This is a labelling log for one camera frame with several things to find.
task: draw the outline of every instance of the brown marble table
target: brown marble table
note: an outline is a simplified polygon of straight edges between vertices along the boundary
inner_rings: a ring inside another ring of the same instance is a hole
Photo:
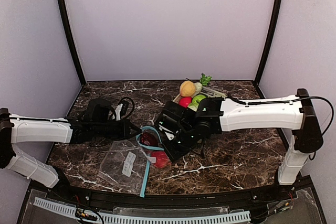
[[[153,125],[164,104],[172,100],[182,81],[89,82],[79,94],[70,116],[85,110],[90,99],[102,97],[116,104],[128,96],[135,101],[131,121]],[[250,81],[211,81],[209,86],[240,99],[257,99]],[[73,186],[119,191],[98,177],[99,166],[111,146],[96,138],[80,145],[56,144],[48,164],[61,168]],[[151,167],[146,194],[205,194],[272,184],[286,150],[275,129],[246,129],[213,135],[205,143],[205,158],[189,153],[170,170]]]

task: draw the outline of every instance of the yellow toy fruit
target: yellow toy fruit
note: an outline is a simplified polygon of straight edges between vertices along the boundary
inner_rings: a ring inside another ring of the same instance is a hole
[[[191,97],[195,92],[195,84],[191,81],[185,81],[180,86],[180,95],[183,97]]]

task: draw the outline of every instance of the label sticker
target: label sticker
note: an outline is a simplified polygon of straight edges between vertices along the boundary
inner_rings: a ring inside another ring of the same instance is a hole
[[[151,157],[147,155],[146,152],[144,152],[142,149],[141,149],[141,152],[143,153],[143,155],[145,155],[145,157],[148,159],[149,162],[151,162],[152,164],[156,163],[156,157]]]
[[[123,175],[131,177],[133,163],[135,161],[136,155],[132,152],[128,152],[127,157],[124,162],[124,167],[122,168]]]

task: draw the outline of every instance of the clear plastic bag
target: clear plastic bag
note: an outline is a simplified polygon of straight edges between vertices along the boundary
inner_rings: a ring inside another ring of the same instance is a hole
[[[172,162],[169,160],[164,148],[159,147],[162,144],[158,131],[151,126],[144,126],[141,128],[142,133],[136,136],[138,144],[142,147],[142,153],[146,156],[149,162],[158,169],[171,169]],[[150,133],[156,138],[156,146],[148,146],[141,143],[141,135]]]
[[[130,194],[144,197],[150,162],[137,142],[114,141],[100,164],[98,176]]]

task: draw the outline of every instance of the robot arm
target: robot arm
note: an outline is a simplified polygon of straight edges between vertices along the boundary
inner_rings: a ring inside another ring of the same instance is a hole
[[[87,110],[76,119],[28,118],[10,114],[0,109],[0,168],[13,170],[27,179],[33,179],[46,187],[53,188],[59,181],[61,171],[36,160],[16,145],[21,142],[56,142],[80,144],[90,141],[95,135],[111,139],[127,139],[141,130],[125,115],[128,103],[125,99],[116,110],[104,99],[91,100]]]
[[[319,122],[307,90],[279,99],[237,100],[228,97],[204,99],[196,112],[169,102],[156,125],[169,140],[163,142],[172,161],[200,139],[237,129],[287,128],[293,136],[278,173],[281,185],[292,185],[310,153],[323,144]]]

